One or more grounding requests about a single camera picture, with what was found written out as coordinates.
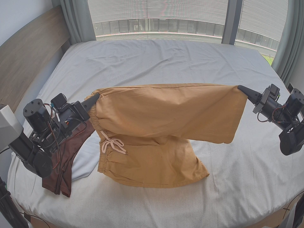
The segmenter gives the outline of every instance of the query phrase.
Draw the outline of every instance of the wall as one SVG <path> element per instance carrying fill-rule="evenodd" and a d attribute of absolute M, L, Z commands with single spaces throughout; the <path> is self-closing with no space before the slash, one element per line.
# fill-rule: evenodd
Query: wall
<path fill-rule="evenodd" d="M 51 9 L 51 0 L 0 0 L 0 45 L 2 45 L 10 36 L 17 32 L 27 23 L 41 15 L 42 13 Z M 39 93 L 41 86 L 47 80 L 52 70 L 58 64 L 62 57 L 61 49 L 55 54 L 48 65 L 42 70 L 43 77 L 36 78 L 35 81 L 40 85 L 27 91 L 28 98 L 35 98 Z M 8 150 L 0 155 L 0 176 L 6 182 L 9 165 L 11 162 L 11 151 Z M 1 228 L 8 228 L 10 225 L 0 213 Z"/>
<path fill-rule="evenodd" d="M 292 72 L 289 82 L 294 88 L 304 92 L 304 49 L 298 58 L 296 67 Z"/>

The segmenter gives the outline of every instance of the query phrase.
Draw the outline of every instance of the tan shorts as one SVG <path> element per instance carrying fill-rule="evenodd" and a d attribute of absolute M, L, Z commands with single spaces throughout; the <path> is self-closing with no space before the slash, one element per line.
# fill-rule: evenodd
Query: tan shorts
<path fill-rule="evenodd" d="M 188 139 L 232 142 L 247 100 L 237 86 L 201 83 L 105 88 L 88 97 L 96 93 L 89 115 L 101 139 L 98 171 L 153 188 L 208 176 Z"/>

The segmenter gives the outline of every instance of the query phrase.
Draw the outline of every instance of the curtain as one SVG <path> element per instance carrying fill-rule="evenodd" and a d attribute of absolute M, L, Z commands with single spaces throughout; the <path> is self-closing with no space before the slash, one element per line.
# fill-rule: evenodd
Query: curtain
<path fill-rule="evenodd" d="M 71 44 L 96 40 L 88 0 L 52 0 L 52 4 L 62 7 Z"/>
<path fill-rule="evenodd" d="M 290 76 L 297 64 L 304 44 L 304 0 L 288 0 L 285 27 L 272 67 L 283 80 L 289 84 Z"/>

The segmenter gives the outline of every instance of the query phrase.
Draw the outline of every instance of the headboard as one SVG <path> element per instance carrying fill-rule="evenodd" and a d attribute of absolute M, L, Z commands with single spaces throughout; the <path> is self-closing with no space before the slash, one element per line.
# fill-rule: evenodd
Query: headboard
<path fill-rule="evenodd" d="M 0 46 L 0 104 L 15 112 L 30 83 L 70 38 L 57 6 L 18 30 Z"/>

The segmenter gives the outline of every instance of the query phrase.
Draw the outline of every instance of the white bed sheet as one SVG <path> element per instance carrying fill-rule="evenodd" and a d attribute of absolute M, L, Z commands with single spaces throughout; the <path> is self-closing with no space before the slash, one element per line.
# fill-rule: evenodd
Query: white bed sheet
<path fill-rule="evenodd" d="M 73 45 L 39 97 L 62 92 L 69 102 L 93 90 L 121 85 L 206 82 L 263 92 L 288 91 L 258 51 L 179 40 L 93 41 Z M 260 123 L 247 101 L 231 144 L 192 141 L 210 176 L 179 188 L 140 188 L 98 173 L 72 182 L 71 197 L 41 187 L 13 154 L 8 189 L 33 215 L 61 227 L 244 227 L 288 203 L 304 188 L 303 149 L 284 156 L 280 129 Z"/>

